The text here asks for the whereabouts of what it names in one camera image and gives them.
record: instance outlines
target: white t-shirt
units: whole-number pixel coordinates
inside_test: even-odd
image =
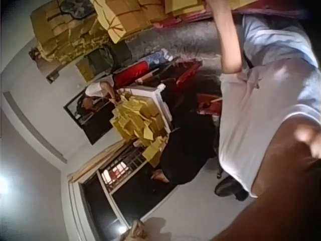
[[[85,94],[89,97],[104,97],[104,94],[100,86],[101,82],[108,82],[112,87],[114,86],[114,80],[112,78],[112,75],[108,75],[88,85],[88,87],[85,90]]]
[[[219,160],[251,196],[266,149],[282,122],[301,114],[319,123],[320,80],[320,71],[301,58],[222,74]]]

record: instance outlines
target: light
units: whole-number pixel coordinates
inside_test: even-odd
[[[8,182],[4,177],[0,177],[0,194],[8,192]]]
[[[120,234],[123,234],[124,232],[126,232],[126,227],[124,227],[124,226],[120,226],[119,228],[118,228],[118,232],[120,233]]]

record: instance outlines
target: metal window bars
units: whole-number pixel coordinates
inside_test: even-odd
[[[113,194],[147,162],[141,155],[144,150],[144,147],[130,145],[101,170],[100,173],[109,194]]]

